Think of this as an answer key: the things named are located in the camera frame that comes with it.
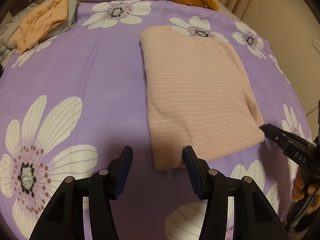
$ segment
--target wall outlet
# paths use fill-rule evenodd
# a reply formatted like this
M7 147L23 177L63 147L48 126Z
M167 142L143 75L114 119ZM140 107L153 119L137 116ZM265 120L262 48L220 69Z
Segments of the wall outlet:
M316 50L320 53L320 41L316 38L312 45L316 48Z

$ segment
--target striped pink garment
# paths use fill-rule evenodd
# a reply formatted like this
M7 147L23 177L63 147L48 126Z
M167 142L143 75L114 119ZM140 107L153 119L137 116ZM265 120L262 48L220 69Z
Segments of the striped pink garment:
M158 170L183 166L182 149L213 160L264 140L263 119L233 46L170 26L140 36L148 125Z

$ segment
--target peach colored cloth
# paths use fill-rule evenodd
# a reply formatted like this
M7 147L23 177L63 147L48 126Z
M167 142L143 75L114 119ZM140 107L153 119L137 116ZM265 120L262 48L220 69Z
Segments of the peach colored cloth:
M68 19L69 0L50 0L32 10L12 35L19 54L32 49L49 31Z
M213 160L264 140L263 119L233 46L170 26L140 36L155 167L183 166L182 150Z

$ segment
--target beige wall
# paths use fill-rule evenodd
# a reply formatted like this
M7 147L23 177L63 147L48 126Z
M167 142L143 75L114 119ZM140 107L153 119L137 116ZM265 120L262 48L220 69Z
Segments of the beige wall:
M270 41L305 112L312 111L320 99L320 54L312 45L316 37L320 39L320 24L307 4L303 0L250 0L241 19ZM314 116L308 118L313 126Z

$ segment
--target purple bed sheet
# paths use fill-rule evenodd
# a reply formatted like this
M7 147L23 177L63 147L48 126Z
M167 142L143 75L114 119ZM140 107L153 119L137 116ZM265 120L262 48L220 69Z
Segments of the purple bed sheet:
M133 163L123 194L111 203L119 238L198 239L206 203L193 193L186 170L153 165L139 35L157 25L231 43L264 122L311 140L269 42L247 26L165 0L80 3L72 30L15 54L0 79L0 213L18 239L29 238L66 176L106 168L125 145L134 150ZM253 177L279 217L286 214L297 166L276 144L265 140L209 165L226 176ZM232 199L228 218L226 239L232 239ZM87 199L84 223L92 239Z

